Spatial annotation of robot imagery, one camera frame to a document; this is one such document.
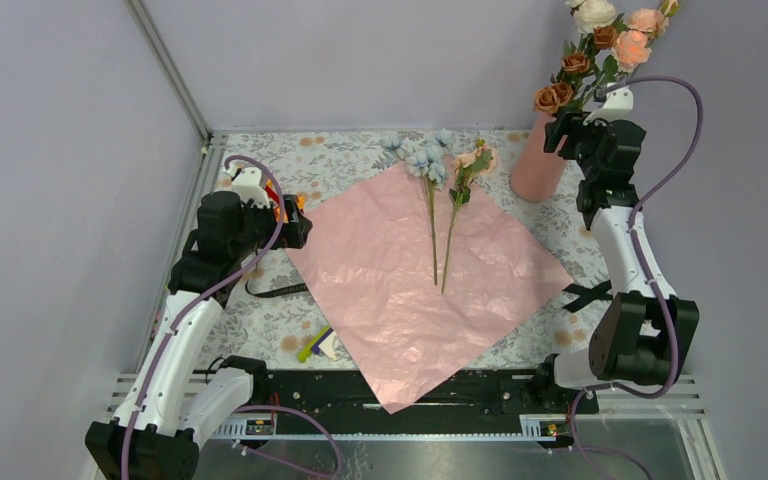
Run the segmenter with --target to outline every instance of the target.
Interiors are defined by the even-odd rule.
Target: pink tissue paper
[[[435,197],[440,283],[448,189]],[[471,197],[457,216],[445,295],[433,281],[422,185],[402,162],[306,213],[313,221],[307,244],[287,250],[390,413],[440,385],[572,283],[478,184]]]

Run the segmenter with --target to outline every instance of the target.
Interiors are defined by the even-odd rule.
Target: orange rose
[[[534,94],[534,110],[549,114],[558,113],[559,108],[569,104],[574,94],[572,86],[565,82],[541,88]]]
[[[614,57],[617,59],[620,70],[632,72],[638,65],[649,60],[651,48],[647,48],[649,37],[637,30],[626,30],[617,37],[614,44]]]
[[[607,27],[597,27],[593,29],[593,45],[599,50],[607,50],[614,46],[619,36],[620,32],[610,25]]]
[[[561,65],[567,73],[585,73],[590,70],[590,59],[584,52],[575,52],[564,57]]]
[[[575,91],[569,83],[561,82],[552,85],[552,90],[555,91],[555,95],[558,96],[558,106],[565,107],[572,100],[572,96],[575,95]]]
[[[561,107],[558,94],[552,87],[541,88],[534,94],[534,110],[543,113],[557,113]]]

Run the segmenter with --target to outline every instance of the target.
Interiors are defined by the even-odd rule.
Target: black strap
[[[257,298],[283,297],[284,295],[291,295],[294,293],[303,293],[307,291],[308,291],[307,284],[297,283],[295,285],[290,285],[289,287],[276,288],[275,290],[270,290],[268,292],[254,293],[251,290],[249,290],[249,282],[246,282],[246,293]]]
[[[608,294],[608,290],[611,289],[611,281],[605,280],[604,282],[594,287],[585,287],[577,283],[573,283],[564,289],[565,292],[573,295],[578,295],[578,298],[572,302],[564,305],[564,310],[575,313],[582,308],[590,305],[596,300],[611,301],[613,297]]]

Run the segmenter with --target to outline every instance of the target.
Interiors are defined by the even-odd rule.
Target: pink flower
[[[475,163],[474,153],[461,153],[459,155],[455,155],[455,170],[468,167],[473,163]]]
[[[641,8],[628,17],[628,28],[638,32],[651,33],[654,37],[664,34],[670,20],[663,13],[651,8]]]
[[[652,49],[646,47],[648,43],[649,37],[643,32],[626,30],[621,33],[613,48],[620,70],[631,72],[649,60]]]

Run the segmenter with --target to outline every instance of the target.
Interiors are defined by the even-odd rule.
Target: floral tablecloth
[[[230,135],[225,156],[242,154],[265,163],[285,192],[304,195],[305,208],[312,209],[398,161],[380,145],[384,137],[394,133],[404,139],[404,149],[412,152],[434,141],[436,131],[239,133]],[[598,245],[585,230],[575,208],[582,178],[577,165],[567,165],[561,185],[550,200],[531,204],[519,199],[508,186],[509,174],[527,132],[453,133],[455,153],[471,151],[479,137],[498,148],[499,166],[478,182],[502,210],[522,222],[560,259],[578,283],[592,286],[608,278]],[[229,185],[230,177],[220,172],[216,189],[227,189]],[[268,253],[254,272],[244,276],[244,280],[249,279],[255,292],[302,281],[282,251]],[[607,304],[595,302],[570,314],[561,307],[572,298],[564,293],[550,301],[531,320],[476,358],[470,368],[533,367],[549,353],[574,352],[585,347]],[[302,364],[296,359],[299,349],[326,325],[310,294],[259,299],[248,295],[240,283],[222,318],[209,333],[198,364],[204,368],[216,357],[240,355],[265,360],[271,369],[356,368],[342,346],[338,348],[337,361],[314,356]]]

